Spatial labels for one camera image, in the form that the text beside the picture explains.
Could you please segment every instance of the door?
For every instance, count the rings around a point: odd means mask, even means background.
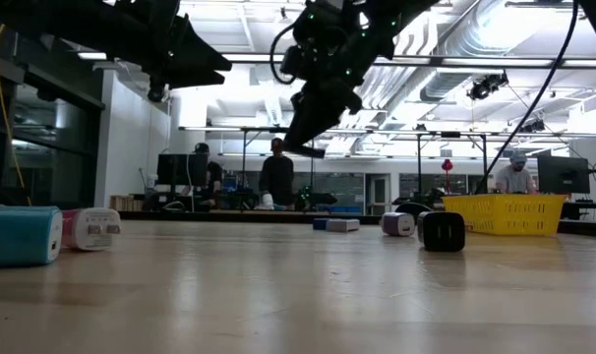
[[[389,175],[370,175],[370,215],[383,215],[389,205]]]

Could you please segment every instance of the pink power adapter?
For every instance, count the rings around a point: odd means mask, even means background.
[[[64,211],[62,245],[74,250],[105,251],[112,236],[121,233],[121,217],[115,210],[93,207]]]

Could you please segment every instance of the glass wall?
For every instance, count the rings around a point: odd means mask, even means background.
[[[261,172],[246,172],[246,188],[252,189],[253,193],[260,195],[259,178]],[[324,173],[316,172],[313,175],[310,172],[296,172],[293,180],[293,191],[296,199],[305,198],[305,192],[309,192],[316,202],[316,210],[330,210],[333,212],[364,212],[364,174],[361,173]],[[337,202],[329,205],[325,202],[330,194]]]
[[[30,86],[17,87],[16,97],[15,132],[69,148],[94,146],[96,140],[88,134],[95,133],[94,124],[84,109]]]
[[[430,193],[433,189],[447,191],[447,176],[445,174],[423,174],[420,177],[423,195]],[[418,174],[401,173],[398,188],[402,197],[412,197],[413,193],[418,191]],[[471,190],[467,186],[467,176],[459,174],[448,175],[448,189],[452,194],[462,195]]]
[[[32,203],[60,207],[90,204],[89,176],[79,155],[20,140],[13,140],[12,145]],[[21,186],[13,160],[6,181]]]
[[[35,206],[91,207],[99,112],[86,111],[34,87],[4,85],[14,138],[6,143],[5,122],[0,119],[0,190],[29,196]]]

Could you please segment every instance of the person wearing cap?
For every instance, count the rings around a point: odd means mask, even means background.
[[[510,166],[502,168],[497,173],[496,188],[502,193],[527,193],[534,194],[534,180],[530,172],[525,169],[527,157],[516,152],[510,158]]]
[[[259,179],[259,190],[264,196],[271,194],[273,203],[292,208],[294,204],[294,163],[282,153],[282,139],[271,141],[273,155],[266,159]]]
[[[210,154],[209,145],[206,143],[199,143],[196,145],[194,153],[200,154]],[[206,186],[194,186],[194,187],[201,187],[200,189],[196,189],[196,195],[203,196],[203,199],[208,202],[211,207],[216,205],[216,194],[221,191],[221,181],[222,181],[222,174],[223,170],[218,163],[209,161],[207,166],[207,185]],[[191,192],[191,189],[187,186],[183,191],[182,194],[187,196]]]

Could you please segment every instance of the teal power adapter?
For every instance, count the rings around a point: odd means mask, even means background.
[[[1,207],[0,267],[52,263],[62,247],[62,228],[57,207]]]

